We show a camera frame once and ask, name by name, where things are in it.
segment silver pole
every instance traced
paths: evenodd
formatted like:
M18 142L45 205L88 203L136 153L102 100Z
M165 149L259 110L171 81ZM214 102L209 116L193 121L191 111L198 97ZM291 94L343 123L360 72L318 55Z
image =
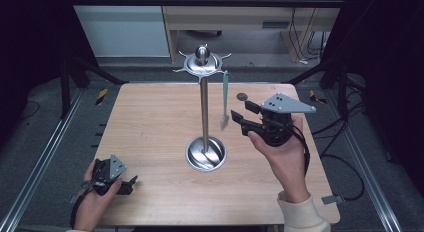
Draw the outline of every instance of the silver pole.
M203 127L203 153L209 150L208 128L208 78L203 77L200 81L200 96L202 103L202 127Z

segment round metal base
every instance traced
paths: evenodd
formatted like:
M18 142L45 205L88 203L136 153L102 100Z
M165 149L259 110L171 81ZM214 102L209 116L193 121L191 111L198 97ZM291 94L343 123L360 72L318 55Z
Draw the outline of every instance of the round metal base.
M193 139L187 146L187 162L198 171L214 171L221 167L227 158L225 145L217 138L209 136L209 149L204 152L203 137Z

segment person's left hand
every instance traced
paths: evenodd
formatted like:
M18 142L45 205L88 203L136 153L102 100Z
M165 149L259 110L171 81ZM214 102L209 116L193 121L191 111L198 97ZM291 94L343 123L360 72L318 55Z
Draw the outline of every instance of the person's left hand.
M84 174L84 181L89 181L93 175L95 161L93 160ZM121 187L122 179L118 178L109 188L109 191L101 196L96 191L89 192L78 207L75 216L75 230L94 231L113 197Z

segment human hand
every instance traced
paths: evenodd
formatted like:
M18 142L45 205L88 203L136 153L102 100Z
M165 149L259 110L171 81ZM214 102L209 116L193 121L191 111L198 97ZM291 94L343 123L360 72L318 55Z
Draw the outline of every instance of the human hand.
M301 117L293 116L293 125L303 131ZM285 200L290 203L300 203L309 198L305 182L305 158L302 143L292 136L279 147L272 147L255 132L249 131L248 136L255 148L261 152L271 165L272 172L284 188Z
M95 161L93 160L84 174L84 181L91 180L94 165ZM121 187L121 184L122 179L118 178L112 186L110 186L109 191L103 196L97 194L94 190L89 192L78 207L78 211L75 216L74 229L94 231L113 197Z

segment sleeve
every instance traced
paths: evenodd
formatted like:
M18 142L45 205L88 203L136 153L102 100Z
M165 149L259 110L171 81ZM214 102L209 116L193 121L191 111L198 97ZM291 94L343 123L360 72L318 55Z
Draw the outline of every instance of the sleeve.
M312 196L299 204L292 204L284 199L284 192L278 196L278 204L284 215L285 232L329 232L331 226L327 220L322 218L314 206Z

